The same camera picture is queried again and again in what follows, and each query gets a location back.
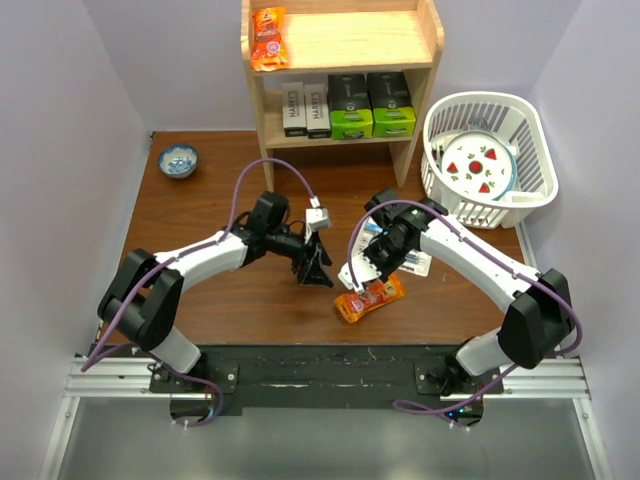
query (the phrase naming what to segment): white wall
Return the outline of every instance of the white wall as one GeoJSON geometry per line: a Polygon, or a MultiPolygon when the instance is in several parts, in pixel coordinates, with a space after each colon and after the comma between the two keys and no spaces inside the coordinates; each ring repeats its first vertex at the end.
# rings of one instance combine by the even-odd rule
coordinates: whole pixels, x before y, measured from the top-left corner
{"type": "Polygon", "coordinates": [[[147,134],[79,0],[0,8],[0,478],[38,474],[147,134]]]}
{"type": "MultiPolygon", "coordinates": [[[[432,99],[527,95],[580,1],[436,0],[447,38],[432,99]]],[[[240,0],[83,2],[148,129],[254,128],[240,0]]]]}
{"type": "Polygon", "coordinates": [[[541,267],[569,278],[583,357],[617,478],[640,478],[640,4],[584,0],[532,94],[559,177],[529,221],[541,267]]]}

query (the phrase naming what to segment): orange snack bag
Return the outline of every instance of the orange snack bag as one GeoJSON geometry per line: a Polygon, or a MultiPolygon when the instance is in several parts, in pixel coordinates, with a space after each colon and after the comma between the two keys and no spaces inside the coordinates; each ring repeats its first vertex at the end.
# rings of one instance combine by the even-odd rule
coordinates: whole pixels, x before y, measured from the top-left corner
{"type": "Polygon", "coordinates": [[[356,323],[365,313],[400,300],[406,294],[400,280],[392,273],[386,283],[375,283],[369,286],[362,295],[355,292],[343,293],[336,298],[335,304],[347,322],[356,323]]]}
{"type": "Polygon", "coordinates": [[[251,67],[254,70],[270,72],[287,68],[287,48],[282,40],[284,7],[263,8],[253,14],[253,52],[251,67]]]}

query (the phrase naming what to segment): white box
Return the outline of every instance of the white box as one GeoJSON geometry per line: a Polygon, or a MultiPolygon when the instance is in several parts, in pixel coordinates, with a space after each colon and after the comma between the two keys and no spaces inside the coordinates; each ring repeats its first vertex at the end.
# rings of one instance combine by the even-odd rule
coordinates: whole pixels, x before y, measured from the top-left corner
{"type": "MultiPolygon", "coordinates": [[[[378,226],[371,218],[367,218],[360,232],[358,238],[353,247],[351,255],[357,255],[371,242],[373,237],[382,232],[382,228],[378,226]]],[[[405,262],[400,265],[400,270],[405,272],[419,275],[420,277],[426,277],[429,275],[429,267],[431,267],[431,255],[427,255],[424,252],[418,252],[417,250],[411,250],[407,256],[405,262]]]]}
{"type": "Polygon", "coordinates": [[[302,82],[282,84],[282,127],[285,137],[307,135],[307,115],[304,108],[302,82]]]}
{"type": "Polygon", "coordinates": [[[327,86],[323,83],[304,86],[307,110],[307,135],[309,138],[331,137],[327,86]]]}

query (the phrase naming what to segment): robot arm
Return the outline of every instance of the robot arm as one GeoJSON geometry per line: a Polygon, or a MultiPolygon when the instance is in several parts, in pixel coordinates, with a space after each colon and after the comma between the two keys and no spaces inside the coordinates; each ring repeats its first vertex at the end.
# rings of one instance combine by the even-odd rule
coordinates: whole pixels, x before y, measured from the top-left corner
{"type": "Polygon", "coordinates": [[[218,273],[243,268],[273,252],[291,259],[291,269],[301,285],[332,287],[324,269],[331,265],[318,230],[331,225],[328,212],[316,198],[307,209],[303,232],[286,225],[288,200],[265,192],[251,212],[240,215],[220,242],[224,231],[171,252],[152,255],[142,249],[130,252],[104,295],[98,315],[111,322],[133,287],[151,269],[171,258],[152,278],[146,296],[138,293],[125,310],[117,329],[142,350],[179,373],[206,378],[207,361],[200,350],[174,326],[180,296],[189,288],[218,273]]]}
{"type": "MultiPolygon", "coordinates": [[[[374,196],[365,208],[370,210],[397,199],[393,191],[386,190],[374,196]]],[[[431,372],[430,380],[438,383],[444,394],[459,388],[471,377],[502,365],[516,363],[534,368],[571,332],[572,325],[567,312],[517,274],[543,283],[570,303],[566,278],[556,270],[541,274],[516,262],[477,238],[442,206],[429,199],[420,203],[438,211],[449,225],[424,210],[403,204],[375,212],[372,217],[383,232],[354,257],[356,279],[386,281],[409,251],[420,250],[467,277],[505,314],[502,327],[467,340],[447,358],[440,371],[431,372]],[[454,233],[450,226],[460,234],[454,233]],[[516,273],[507,272],[488,256],[516,273]]],[[[341,269],[339,278],[347,288],[356,291],[363,288],[362,283],[354,286],[347,265],[341,269]]]]}

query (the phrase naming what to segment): blue and white bowl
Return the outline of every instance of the blue and white bowl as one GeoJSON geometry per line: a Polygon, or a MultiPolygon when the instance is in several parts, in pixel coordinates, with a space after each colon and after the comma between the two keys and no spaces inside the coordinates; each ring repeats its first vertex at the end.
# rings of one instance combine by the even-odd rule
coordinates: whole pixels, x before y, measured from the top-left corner
{"type": "Polygon", "coordinates": [[[190,145],[172,145],[160,154],[158,167],[171,178],[187,178],[198,164],[198,152],[190,145]]]}

